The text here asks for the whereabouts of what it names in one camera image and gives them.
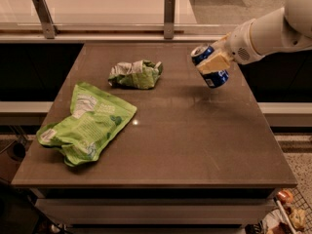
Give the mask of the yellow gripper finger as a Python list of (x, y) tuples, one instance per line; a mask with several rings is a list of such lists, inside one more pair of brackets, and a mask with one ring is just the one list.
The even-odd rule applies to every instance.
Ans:
[(220, 39), (216, 40), (215, 42), (212, 43), (212, 47), (214, 50), (229, 50), (229, 39), (230, 39), (231, 34), (227, 33), (226, 35), (222, 36)]
[(232, 60), (233, 57), (231, 57), (226, 51), (218, 49), (214, 51), (207, 59), (202, 60), (196, 66), (196, 68), (203, 75), (215, 73), (228, 69)]

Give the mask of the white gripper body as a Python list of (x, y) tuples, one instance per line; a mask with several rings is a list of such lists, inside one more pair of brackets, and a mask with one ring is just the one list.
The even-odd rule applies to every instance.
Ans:
[(225, 49), (239, 64), (249, 64), (263, 59), (252, 43), (251, 28), (254, 19), (237, 26), (228, 36)]

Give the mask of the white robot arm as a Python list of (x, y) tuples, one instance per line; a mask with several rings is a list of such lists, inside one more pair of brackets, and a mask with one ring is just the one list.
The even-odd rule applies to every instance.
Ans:
[(249, 64), (275, 53), (312, 47), (312, 0), (287, 0), (285, 6), (237, 26), (212, 43), (213, 53), (196, 65), (201, 74), (218, 72), (232, 62)]

